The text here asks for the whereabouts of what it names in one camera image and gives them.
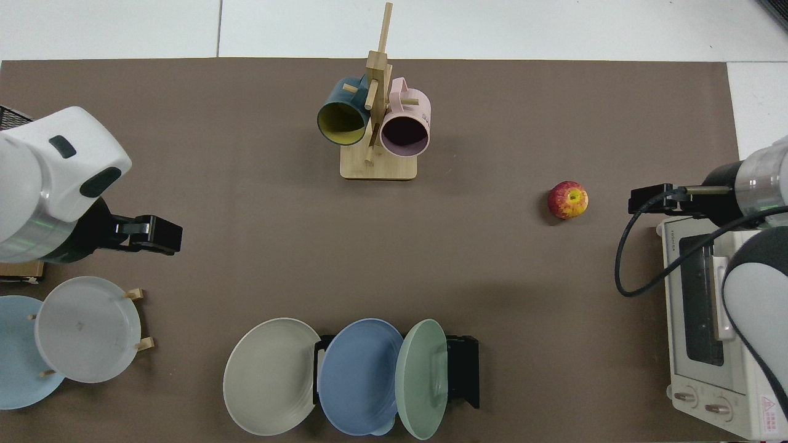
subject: teal mug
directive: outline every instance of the teal mug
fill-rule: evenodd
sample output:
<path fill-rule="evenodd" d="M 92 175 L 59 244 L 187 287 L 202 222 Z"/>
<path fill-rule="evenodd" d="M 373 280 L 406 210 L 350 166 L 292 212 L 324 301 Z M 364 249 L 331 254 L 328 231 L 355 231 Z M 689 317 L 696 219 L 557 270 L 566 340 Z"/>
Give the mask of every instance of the teal mug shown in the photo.
<path fill-rule="evenodd" d="M 370 112 L 364 109 L 368 91 L 366 75 L 345 77 L 337 82 L 318 111 L 320 133 L 332 143 L 358 143 L 370 121 Z"/>

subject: mug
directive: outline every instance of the mug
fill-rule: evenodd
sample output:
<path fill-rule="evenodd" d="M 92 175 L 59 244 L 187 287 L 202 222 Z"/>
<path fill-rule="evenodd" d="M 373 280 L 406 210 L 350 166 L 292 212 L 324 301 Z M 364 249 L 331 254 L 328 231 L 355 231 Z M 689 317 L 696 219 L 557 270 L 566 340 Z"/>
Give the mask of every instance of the mug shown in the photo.
<path fill-rule="evenodd" d="M 364 109 L 368 91 L 366 75 L 361 78 L 345 77 L 337 82 L 318 111 L 320 133 L 332 143 L 358 143 L 364 137 L 370 120 L 370 112 Z"/>
<path fill-rule="evenodd" d="M 418 89 L 408 88 L 404 77 L 392 82 L 388 93 L 390 109 L 381 124 L 381 145 L 398 157 L 414 157 L 429 145 L 429 99 Z"/>

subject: white floor tile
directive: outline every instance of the white floor tile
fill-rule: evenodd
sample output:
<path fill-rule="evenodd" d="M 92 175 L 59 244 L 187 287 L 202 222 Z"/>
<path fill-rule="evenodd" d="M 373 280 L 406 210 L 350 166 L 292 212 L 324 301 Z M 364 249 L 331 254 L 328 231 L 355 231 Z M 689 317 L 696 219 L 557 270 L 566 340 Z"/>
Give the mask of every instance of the white floor tile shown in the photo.
<path fill-rule="evenodd" d="M 788 136 L 788 63 L 728 63 L 739 158 Z"/>
<path fill-rule="evenodd" d="M 753 0 L 395 0 L 391 58 L 788 61 Z M 224 0 L 226 57 L 365 58 L 384 0 Z"/>
<path fill-rule="evenodd" d="M 0 0 L 0 60 L 215 57 L 220 0 Z"/>

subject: blue plate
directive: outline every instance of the blue plate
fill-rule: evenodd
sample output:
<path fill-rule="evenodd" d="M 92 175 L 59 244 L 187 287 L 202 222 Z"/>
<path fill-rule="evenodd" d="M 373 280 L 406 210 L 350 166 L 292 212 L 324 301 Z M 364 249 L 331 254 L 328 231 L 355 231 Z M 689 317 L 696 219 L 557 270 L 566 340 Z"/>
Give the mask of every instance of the blue plate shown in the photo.
<path fill-rule="evenodd" d="M 320 405 L 334 427 L 348 435 L 390 429 L 402 343 L 396 328 L 377 318 L 358 320 L 334 337 L 318 374 Z"/>
<path fill-rule="evenodd" d="M 25 296 L 0 296 L 0 409 L 30 406 L 50 395 L 63 381 L 50 369 L 35 346 L 35 321 L 41 302 Z"/>

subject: apple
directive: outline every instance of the apple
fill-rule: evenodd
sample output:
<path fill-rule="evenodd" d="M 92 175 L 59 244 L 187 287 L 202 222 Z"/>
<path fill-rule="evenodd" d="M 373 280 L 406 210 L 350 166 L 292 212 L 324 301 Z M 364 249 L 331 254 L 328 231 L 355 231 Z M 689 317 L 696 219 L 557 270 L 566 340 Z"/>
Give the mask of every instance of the apple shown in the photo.
<path fill-rule="evenodd" d="M 585 212 L 589 205 L 589 195 L 578 182 L 562 181 L 550 191 L 547 205 L 553 215 L 566 220 Z"/>

